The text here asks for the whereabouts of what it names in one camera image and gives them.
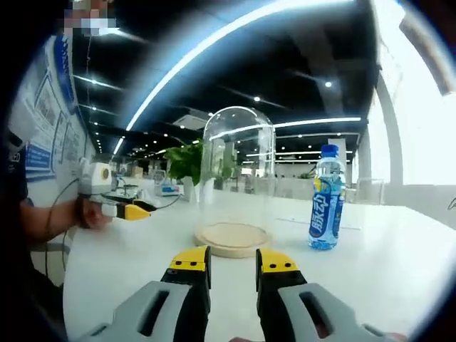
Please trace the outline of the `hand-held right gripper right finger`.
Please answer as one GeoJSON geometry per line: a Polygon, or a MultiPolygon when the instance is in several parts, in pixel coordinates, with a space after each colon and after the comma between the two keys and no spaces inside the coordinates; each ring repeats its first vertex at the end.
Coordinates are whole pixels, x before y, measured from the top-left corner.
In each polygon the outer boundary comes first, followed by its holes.
{"type": "Polygon", "coordinates": [[[354,310],[316,283],[309,283],[287,255],[256,250],[256,309],[265,341],[391,341],[359,324],[354,310]]]}

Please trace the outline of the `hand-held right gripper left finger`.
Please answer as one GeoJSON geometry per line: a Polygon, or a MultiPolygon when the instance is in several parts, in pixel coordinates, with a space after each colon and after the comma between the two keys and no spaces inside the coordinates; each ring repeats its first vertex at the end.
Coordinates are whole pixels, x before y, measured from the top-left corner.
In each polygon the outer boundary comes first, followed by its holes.
{"type": "Polygon", "coordinates": [[[80,341],[203,341],[211,311],[211,247],[180,252],[151,281],[80,341]]]}

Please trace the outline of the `person's left hand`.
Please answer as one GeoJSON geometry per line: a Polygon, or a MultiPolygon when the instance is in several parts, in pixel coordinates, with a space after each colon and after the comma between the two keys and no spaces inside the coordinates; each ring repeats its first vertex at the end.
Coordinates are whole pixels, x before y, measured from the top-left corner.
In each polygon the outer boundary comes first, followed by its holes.
{"type": "Polygon", "coordinates": [[[112,222],[111,217],[102,213],[101,204],[91,202],[88,198],[76,200],[76,223],[83,229],[104,229],[112,222]]]}

